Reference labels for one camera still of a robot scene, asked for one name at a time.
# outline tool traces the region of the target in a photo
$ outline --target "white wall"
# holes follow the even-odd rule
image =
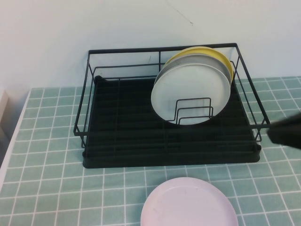
[[[300,9],[298,0],[2,0],[8,135],[29,88],[82,84],[89,49],[237,42],[251,76],[301,75]]]

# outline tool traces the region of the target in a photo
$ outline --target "black dish rack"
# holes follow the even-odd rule
[[[209,102],[205,108],[208,109],[207,117],[210,120],[189,126],[181,125],[184,118],[178,118],[181,108],[177,106],[174,114],[176,124],[158,117],[152,109],[151,91],[165,61],[175,51],[192,46],[88,52],[84,86],[73,131],[74,135],[81,137],[82,148],[85,149],[84,167],[216,164],[259,160],[261,146],[257,142],[261,141],[260,130],[267,128],[270,121],[239,48],[236,43],[202,46],[230,49],[232,55],[235,50],[234,57],[237,60],[231,61],[235,74],[226,107],[212,117],[214,109],[211,100],[204,98]],[[110,56],[115,56],[119,64],[111,66]],[[245,74],[252,92],[245,92],[246,86],[238,72]],[[245,111],[238,86],[249,113]],[[263,118],[259,123],[248,101],[250,93]]]

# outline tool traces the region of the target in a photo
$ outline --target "black wire frame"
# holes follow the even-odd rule
[[[257,142],[260,142],[261,141],[261,134],[260,134],[260,130],[263,129],[263,128],[268,128],[269,125],[270,125],[270,121],[269,121],[269,118],[267,116],[267,113],[261,103],[261,100],[258,96],[258,93],[255,89],[255,86],[252,82],[252,79],[250,77],[250,74],[248,72],[248,69],[246,67],[246,64],[243,60],[243,57],[241,55],[241,52],[239,50],[239,47],[237,45],[237,43],[224,43],[224,44],[209,44],[209,45],[194,45],[194,46],[178,46],[178,47],[160,47],[160,48],[124,48],[124,49],[99,49],[99,50],[89,50],[88,52],[88,57],[87,57],[87,66],[86,66],[86,73],[85,73],[85,78],[84,78],[84,84],[83,84],[83,90],[82,90],[82,94],[81,94],[81,97],[80,97],[80,101],[79,101],[79,108],[78,108],[78,112],[77,112],[77,115],[76,115],[76,119],[75,119],[75,123],[74,123],[74,129],[73,129],[73,133],[75,136],[79,136],[81,137],[81,140],[82,140],[82,148],[85,148],[86,146],[86,143],[85,143],[85,140],[84,140],[84,137],[89,135],[89,126],[88,126],[88,129],[86,131],[86,127],[87,127],[87,121],[88,121],[88,117],[89,117],[89,109],[90,109],[90,106],[91,106],[91,102],[93,102],[93,100],[91,101],[91,96],[92,96],[92,90],[93,90],[93,85],[95,86],[95,71],[96,69],[98,68],[117,68],[117,67],[135,67],[135,66],[151,66],[151,65],[158,65],[159,67],[159,71],[161,70],[161,65],[164,65],[164,63],[161,63],[161,52],[167,52],[167,51],[180,51],[180,50],[183,50],[185,48],[190,48],[190,47],[196,47],[196,46],[204,46],[204,47],[210,47],[210,48],[235,48],[235,50],[237,51],[237,54],[238,54],[238,58],[237,58],[237,61],[236,63],[234,63],[233,61],[231,61],[231,63],[233,64],[233,67],[234,67],[234,77],[233,77],[233,81],[235,79],[235,77],[237,76],[238,77],[238,81],[241,85],[241,88],[242,88],[242,91],[243,91],[243,95],[246,99],[246,103],[247,103],[247,106],[250,110],[250,114],[252,116],[252,119],[254,121],[254,124],[252,125],[249,125],[249,128],[250,129],[256,129],[257,130],[257,133],[255,135],[255,140]],[[93,55],[93,54],[114,54],[114,53],[141,53],[141,52],[158,52],[159,54],[159,63],[155,63],[155,64],[140,64],[140,65],[117,65],[117,66],[97,66],[94,68],[94,70],[92,70],[91,68],[91,65],[90,65],[90,56]],[[261,123],[257,123],[256,119],[255,119],[255,116],[254,116],[254,113],[252,111],[252,108],[250,106],[250,103],[248,101],[248,98],[247,98],[247,95],[246,95],[246,92],[245,92],[245,89],[244,89],[244,86],[242,85],[242,81],[241,81],[241,78],[239,77],[239,74],[238,74],[238,64],[239,62],[241,62],[242,64],[242,67],[245,71],[245,74],[247,76],[247,79],[248,79],[248,82],[249,82],[249,85],[252,89],[252,92],[253,92],[253,95],[255,96],[255,99],[257,101],[257,104],[260,108],[260,111],[263,115],[263,120]],[[92,75],[92,80],[91,80],[91,89],[89,91],[89,99],[88,99],[88,104],[87,104],[87,112],[86,112],[86,116],[85,116],[85,123],[84,123],[84,128],[83,128],[83,131],[80,131],[79,127],[78,127],[78,122],[79,122],[79,116],[80,116],[80,112],[81,112],[81,109],[82,109],[82,105],[83,105],[83,99],[84,99],[84,95],[85,95],[85,92],[86,92],[86,85],[87,85],[87,78],[88,78],[88,72],[90,71],[91,75]],[[155,78],[156,76],[134,76],[134,77],[126,77],[126,79],[134,79],[134,78]],[[110,79],[114,79],[114,80],[119,80],[120,79],[125,79],[124,77],[114,77],[114,78],[110,78]],[[211,105],[208,106],[207,108],[209,108],[209,118],[212,117],[213,115],[213,109],[211,109]],[[178,120],[178,111],[177,111],[177,114],[175,113],[174,115],[174,120],[176,120],[176,124],[180,124],[180,121],[181,119],[183,118],[180,118]]]

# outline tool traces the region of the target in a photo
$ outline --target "green tiled tablecloth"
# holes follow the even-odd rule
[[[300,111],[301,78],[254,79],[254,85],[271,121]],[[257,163],[85,169],[73,135],[80,95],[81,88],[31,90],[0,192],[1,226],[138,226],[150,192],[187,176],[219,188],[240,226],[301,225],[301,151],[263,135]]]

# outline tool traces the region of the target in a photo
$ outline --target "plate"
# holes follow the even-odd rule
[[[231,62],[229,61],[229,59],[223,53],[221,53],[221,52],[219,52],[219,51],[217,51],[213,48],[209,48],[209,47],[205,47],[205,46],[195,46],[195,47],[190,47],[190,48],[183,49],[182,51],[180,51],[179,53],[177,53],[176,55],[171,57],[164,64],[163,68],[165,66],[167,66],[167,64],[171,60],[175,59],[176,57],[180,57],[180,56],[187,55],[187,54],[193,54],[193,53],[207,54],[207,55],[210,55],[210,56],[218,59],[219,61],[221,61],[228,68],[228,70],[231,74],[231,81],[233,80],[233,69],[232,69],[232,65],[231,65]]]
[[[200,63],[200,64],[212,66],[212,67],[216,68],[217,70],[221,71],[227,77],[229,84],[231,84],[232,77],[231,77],[230,71],[228,70],[226,65],[224,65],[218,59],[216,59],[212,56],[206,55],[206,54],[188,54],[188,55],[176,57],[175,59],[171,60],[166,65],[166,67],[164,67],[159,72],[159,74],[156,77],[155,83],[169,69],[171,69],[177,65],[188,64],[188,63]]]
[[[182,64],[165,72],[156,82],[151,92],[151,104],[162,119],[173,124],[192,125],[209,120],[209,105],[213,107],[213,115],[218,114],[229,97],[230,84],[221,71],[204,64]],[[177,100],[188,98],[198,99],[178,101],[175,110]]]
[[[151,192],[142,209],[141,226],[238,226],[238,220],[216,187],[196,178],[175,178]]]

